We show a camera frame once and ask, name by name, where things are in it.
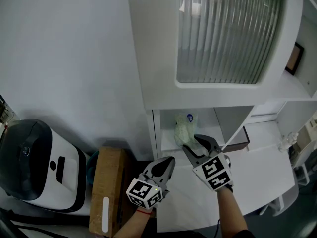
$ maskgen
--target dark brown box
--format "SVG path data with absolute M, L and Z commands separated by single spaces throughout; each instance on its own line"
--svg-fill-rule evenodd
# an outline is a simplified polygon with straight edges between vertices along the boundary
M 236 144 L 227 145 L 226 148 L 224 148 L 224 150 L 223 150 L 224 153 L 242 150 L 250 143 L 247 131 L 244 128 L 244 126 L 242 127 L 242 129 L 239 133 L 244 135 L 244 140 L 239 142 L 239 143 L 236 143 Z

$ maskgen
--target ribbed glass panel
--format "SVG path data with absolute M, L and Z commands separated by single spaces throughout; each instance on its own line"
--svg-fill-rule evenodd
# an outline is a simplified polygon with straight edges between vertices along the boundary
M 255 84 L 282 0 L 179 0 L 177 80 Z

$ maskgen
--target crumpled plastic bag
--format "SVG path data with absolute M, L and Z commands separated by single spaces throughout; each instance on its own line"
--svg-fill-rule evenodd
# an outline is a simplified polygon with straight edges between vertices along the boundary
M 196 149 L 197 143 L 194 134 L 197 127 L 197 114 L 179 114 L 175 116 L 175 142 L 179 147 L 187 145 L 192 149 Z

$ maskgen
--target forearm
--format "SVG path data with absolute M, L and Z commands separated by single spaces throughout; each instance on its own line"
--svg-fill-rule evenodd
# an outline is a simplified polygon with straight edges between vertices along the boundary
M 238 232 L 248 229 L 232 192 L 223 188 L 217 194 L 222 237 L 232 238 Z
M 144 208 L 139 207 L 133 216 L 128 220 L 127 223 L 115 234 L 114 237 L 117 238 L 139 238 L 141 237 L 143 230 L 150 218 L 149 214 L 151 210 L 146 210 Z

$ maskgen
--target white robot vacuum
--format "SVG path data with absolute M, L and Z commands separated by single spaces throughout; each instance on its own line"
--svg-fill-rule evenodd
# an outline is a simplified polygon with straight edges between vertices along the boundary
M 14 121 L 0 140 L 0 187 L 47 210 L 89 216 L 87 159 L 44 122 Z

